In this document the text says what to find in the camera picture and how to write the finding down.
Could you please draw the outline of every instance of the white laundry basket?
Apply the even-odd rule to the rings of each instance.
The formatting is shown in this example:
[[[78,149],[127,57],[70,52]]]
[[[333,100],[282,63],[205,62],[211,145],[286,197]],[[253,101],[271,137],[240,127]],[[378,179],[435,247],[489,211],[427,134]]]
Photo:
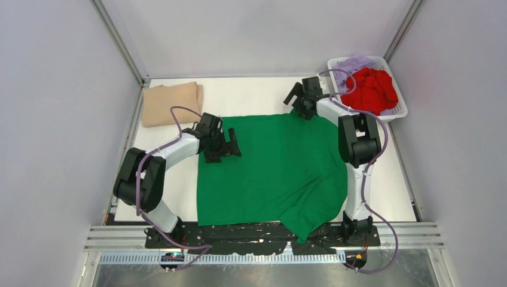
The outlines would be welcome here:
[[[398,85],[396,84],[395,78],[393,77],[393,74],[391,73],[391,70],[389,69],[387,62],[382,57],[378,57],[378,56],[367,56],[367,57],[370,58],[371,60],[375,61],[376,66],[374,67],[374,69],[384,70],[391,76],[391,78],[393,79],[393,87],[395,88],[396,95],[398,95],[398,103],[393,108],[393,114],[392,115],[379,115],[378,117],[382,121],[384,121],[385,123],[388,123],[388,122],[394,120],[395,118],[402,118],[402,117],[406,116],[408,113],[407,106],[405,104],[405,101],[403,100],[403,97],[401,96]],[[343,61],[347,60],[348,58],[349,57],[333,58],[328,61],[328,68],[333,69],[334,67],[336,67],[337,63],[343,62]],[[336,80],[334,79],[333,75],[331,75],[331,81],[333,84],[334,91],[338,91],[338,85],[336,85]]]

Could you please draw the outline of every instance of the robotic arm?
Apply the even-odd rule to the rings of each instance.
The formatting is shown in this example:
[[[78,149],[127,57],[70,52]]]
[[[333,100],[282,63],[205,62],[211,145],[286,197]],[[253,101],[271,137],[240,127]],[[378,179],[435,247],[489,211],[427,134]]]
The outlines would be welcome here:
[[[338,127],[338,150],[347,166],[348,188],[347,204],[343,212],[341,230],[343,239],[352,234],[369,234],[373,227],[371,212],[362,200],[362,181],[367,164],[381,150],[375,119],[368,115],[351,113],[335,105],[329,94],[323,94],[318,77],[305,78],[302,84],[296,83],[287,98],[288,105],[296,97],[292,106],[307,120],[314,115],[328,119]],[[370,166],[364,186],[365,200],[369,200],[369,188],[373,166]]]
[[[172,166],[192,155],[204,152],[207,163],[219,163],[221,157],[241,156],[233,128],[228,130],[230,141],[225,141],[222,120],[204,113],[192,129],[184,129],[181,139],[150,156],[142,167],[141,209],[145,216],[165,233],[171,233],[180,219],[162,200],[164,174]],[[114,196],[129,205],[136,204],[136,172],[146,151],[131,148],[127,151],[116,179]]]

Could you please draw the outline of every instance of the beige folded fabric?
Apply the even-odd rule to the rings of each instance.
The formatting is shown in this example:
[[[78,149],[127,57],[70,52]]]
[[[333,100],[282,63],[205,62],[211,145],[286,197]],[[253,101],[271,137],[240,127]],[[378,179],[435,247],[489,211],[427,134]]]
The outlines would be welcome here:
[[[175,124],[171,116],[172,106],[184,106],[201,114],[203,108],[203,86],[196,82],[166,87],[156,86],[143,91],[142,124],[145,127]],[[175,109],[179,123],[193,123],[199,117],[183,109]]]

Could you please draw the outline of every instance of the green cloth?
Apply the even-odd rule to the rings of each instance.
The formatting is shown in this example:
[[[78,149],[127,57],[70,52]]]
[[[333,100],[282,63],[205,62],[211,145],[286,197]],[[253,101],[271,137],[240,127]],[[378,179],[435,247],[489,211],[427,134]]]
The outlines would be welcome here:
[[[199,225],[279,220],[303,243],[338,215],[347,197],[347,170],[335,125],[295,114],[222,119],[226,134],[234,127],[242,157],[206,163],[200,154]]]

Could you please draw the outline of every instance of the red cloth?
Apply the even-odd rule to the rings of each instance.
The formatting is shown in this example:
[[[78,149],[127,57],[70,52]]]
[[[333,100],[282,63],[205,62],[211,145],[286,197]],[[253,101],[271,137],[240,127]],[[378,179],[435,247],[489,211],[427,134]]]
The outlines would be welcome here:
[[[393,80],[386,71],[363,68],[353,76],[358,86],[353,93],[341,97],[345,105],[380,115],[381,111],[392,109],[398,103]],[[345,83],[349,91],[354,87],[350,77]]]

